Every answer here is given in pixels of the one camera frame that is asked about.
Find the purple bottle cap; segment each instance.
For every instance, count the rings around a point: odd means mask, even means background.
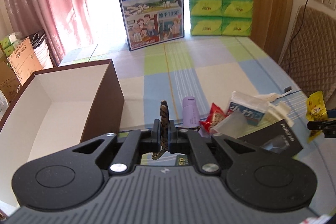
[[[196,100],[195,100],[195,97],[193,96],[184,97],[182,100],[182,108],[186,106],[195,106],[195,105],[196,105]]]

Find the red wrapper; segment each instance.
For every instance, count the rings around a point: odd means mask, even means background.
[[[212,127],[223,121],[226,117],[227,115],[224,114],[223,110],[215,103],[212,103],[208,118],[206,121],[199,121],[199,123],[209,133]]]

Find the green tissue package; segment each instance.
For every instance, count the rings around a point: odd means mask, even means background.
[[[191,35],[221,35],[222,17],[190,17]]]
[[[251,18],[229,18],[223,17],[222,35],[248,37],[252,30]]]
[[[222,0],[189,0],[191,16],[222,16]]]
[[[223,0],[222,16],[252,18],[253,0]]]

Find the plaid tablecloth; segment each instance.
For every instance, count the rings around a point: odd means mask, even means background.
[[[336,207],[336,140],[319,136],[307,143],[306,96],[291,78],[247,37],[186,37],[135,51],[126,45],[92,45],[69,52],[61,65],[112,59],[125,97],[120,130],[151,128],[159,118],[159,105],[166,100],[170,119],[182,122],[182,99],[196,98],[201,118],[206,118],[215,102],[226,109],[235,90],[249,94],[291,94],[278,99],[292,109],[292,130],[304,149],[297,159],[308,164],[318,177],[318,189],[311,208],[318,214]],[[267,126],[261,121],[259,128]],[[174,165],[176,155],[167,152],[157,161],[144,155],[142,164]]]

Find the quilted chair cover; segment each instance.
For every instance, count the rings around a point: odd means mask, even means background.
[[[302,22],[303,6],[296,15],[291,38]],[[288,72],[290,45],[280,66]],[[303,26],[292,41],[291,66],[288,72],[302,91],[310,94],[322,90],[327,102],[336,95],[336,20],[311,7],[306,8]]]

